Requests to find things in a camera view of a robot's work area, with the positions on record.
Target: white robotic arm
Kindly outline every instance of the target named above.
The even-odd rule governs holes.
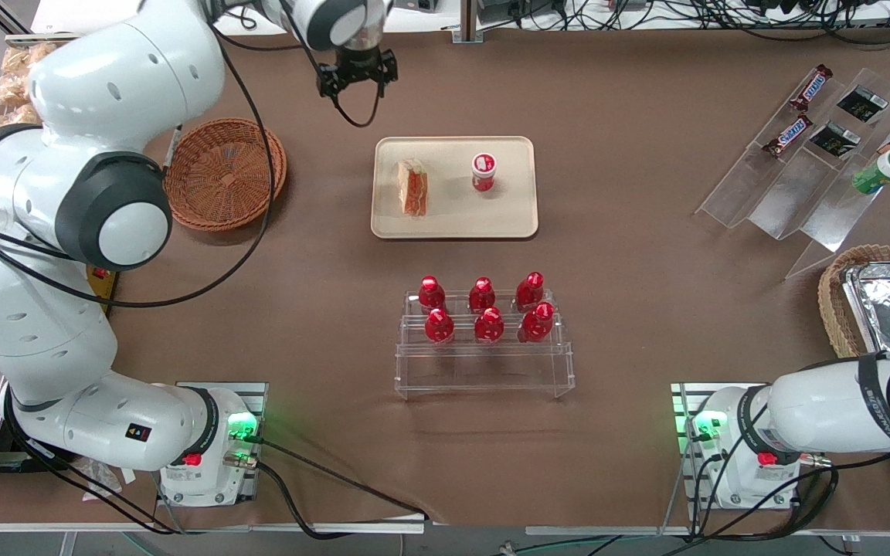
[[[289,25],[280,1],[254,7]],[[218,100],[225,67],[209,21],[232,4],[239,3],[145,0],[133,18],[31,68],[29,92],[42,127],[0,127],[4,254],[92,295],[86,263],[128,270],[159,253],[171,217],[161,168],[142,151]],[[379,54],[382,0],[292,4],[287,9],[306,29],[308,45],[353,42],[366,46],[367,56]],[[57,256],[45,254],[52,251]],[[0,257],[0,371],[22,430],[110,465],[161,470],[165,489],[186,506],[232,503],[243,471],[223,467],[223,454],[243,449],[230,433],[256,425],[243,401],[225,388],[149,385],[113,373],[116,345],[98,303]]]
[[[803,454],[890,451],[889,379],[890,358],[869,354],[711,395],[688,434],[702,457],[717,456],[707,471],[718,506],[755,506],[798,477]],[[787,509],[791,490],[763,507]]]

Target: acrylic display rack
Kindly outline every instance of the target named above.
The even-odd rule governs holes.
[[[795,98],[808,81],[808,77],[803,79],[788,99]],[[887,108],[870,122],[861,122],[837,106],[856,85],[888,101]],[[866,68],[848,85],[837,78],[827,81],[807,112],[812,127],[775,158],[761,147],[798,118],[798,110],[788,99],[696,210],[707,212],[727,228],[748,219],[774,239],[785,239],[795,232],[809,236],[812,242],[786,278],[833,257],[877,197],[878,193],[866,195],[855,190],[851,179],[872,163],[877,149],[890,140],[890,81]],[[861,143],[844,159],[809,141],[828,120],[861,136]]]
[[[517,327],[515,292],[498,290],[495,306],[504,316],[504,335],[491,345],[477,344],[476,314],[469,311],[469,292],[448,291],[445,309],[455,323],[451,344],[434,345],[424,335],[426,316],[417,292],[407,292],[396,345],[395,388],[405,399],[418,393],[472,393],[524,390],[558,398],[576,386],[572,342],[551,290],[544,300],[555,306],[555,325],[544,341],[522,344]]]

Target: wicker basket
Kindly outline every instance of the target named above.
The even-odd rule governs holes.
[[[287,155],[277,136],[269,130],[266,134],[276,199],[287,177]],[[263,138],[251,120],[223,117],[188,131],[163,178],[174,219],[206,232],[250,224],[267,208],[266,162]]]
[[[847,297],[840,285],[840,273],[852,264],[890,260],[889,246],[856,246],[845,250],[823,271],[819,280],[819,314],[826,334],[838,357],[854,357],[865,353],[863,339],[852,330]]]

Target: brown table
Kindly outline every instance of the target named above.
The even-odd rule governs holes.
[[[290,159],[280,211],[218,289],[165,309],[116,309],[116,369],[144,380],[270,383],[265,436],[445,524],[657,527],[678,470],[668,385],[773,380],[831,358],[817,274],[781,281],[807,244],[693,211],[817,63],[890,78],[890,49],[766,42],[738,32],[496,32],[389,36],[400,81],[356,130],[297,52],[233,52]],[[373,88],[346,93],[363,117]],[[250,113],[232,81],[204,119]],[[369,229],[373,149],[388,136],[518,134],[534,142],[540,230],[522,242],[384,242]],[[162,159],[166,137],[152,145]],[[222,273],[253,229],[175,230],[119,297],[164,299]],[[890,243],[890,188],[848,243]],[[544,272],[575,344],[578,387],[558,401],[468,395],[403,401],[392,388],[399,302],[420,277],[464,288]],[[400,510],[270,454],[308,520]],[[152,488],[134,483],[139,500]],[[189,527],[289,522],[276,490],[186,515]],[[0,521],[118,520],[50,478],[0,477]],[[673,524],[684,524],[677,510]],[[780,517],[753,526],[770,527]],[[724,520],[715,518],[717,524]],[[815,524],[890,531],[890,463],[844,472]]]

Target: beige tray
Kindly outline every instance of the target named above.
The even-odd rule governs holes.
[[[473,189],[473,157],[497,158],[490,191]],[[396,163],[417,158],[428,172],[428,214],[400,208]],[[534,145],[526,137],[387,137],[377,144],[370,229],[382,239],[529,237],[538,231]]]

